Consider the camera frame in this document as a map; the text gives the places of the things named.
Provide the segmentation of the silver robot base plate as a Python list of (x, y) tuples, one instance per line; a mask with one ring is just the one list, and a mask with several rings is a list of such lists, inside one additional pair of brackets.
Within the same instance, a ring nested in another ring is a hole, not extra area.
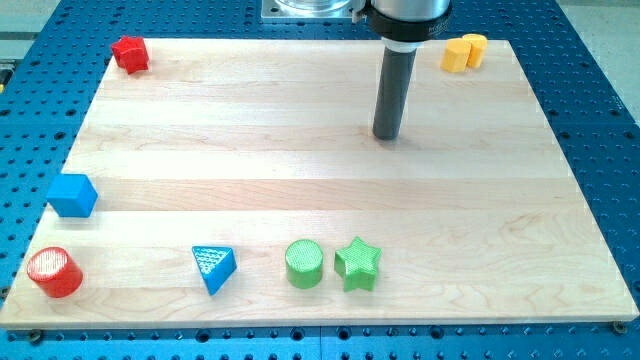
[(361, 9), (361, 0), (260, 0), (264, 21), (311, 21), (352, 18)]

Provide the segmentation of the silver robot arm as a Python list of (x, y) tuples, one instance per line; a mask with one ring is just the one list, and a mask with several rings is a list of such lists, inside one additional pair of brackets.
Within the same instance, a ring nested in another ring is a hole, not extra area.
[(424, 42), (448, 27), (452, 0), (359, 0), (352, 2), (352, 22), (365, 20), (382, 38)]

